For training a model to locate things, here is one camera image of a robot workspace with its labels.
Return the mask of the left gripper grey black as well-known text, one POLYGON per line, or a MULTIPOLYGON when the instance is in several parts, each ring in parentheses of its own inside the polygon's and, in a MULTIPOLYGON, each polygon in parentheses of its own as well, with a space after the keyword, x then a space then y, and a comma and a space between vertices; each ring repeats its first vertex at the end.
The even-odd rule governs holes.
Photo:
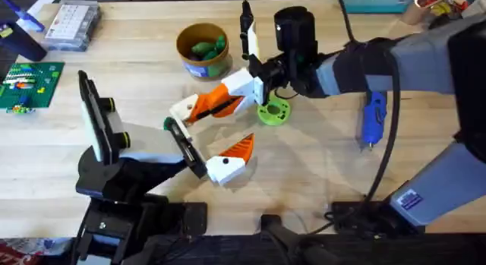
POLYGON ((180 126, 191 117, 197 100, 198 95, 193 94, 172 105, 169 109, 171 117, 165 122, 167 128, 118 121, 115 132, 127 132, 130 140, 130 147, 121 150, 119 157, 150 163, 182 161, 198 178, 207 174, 218 185, 224 185, 243 173, 253 153, 254 134, 247 135, 205 162, 191 136, 185 134, 180 126))

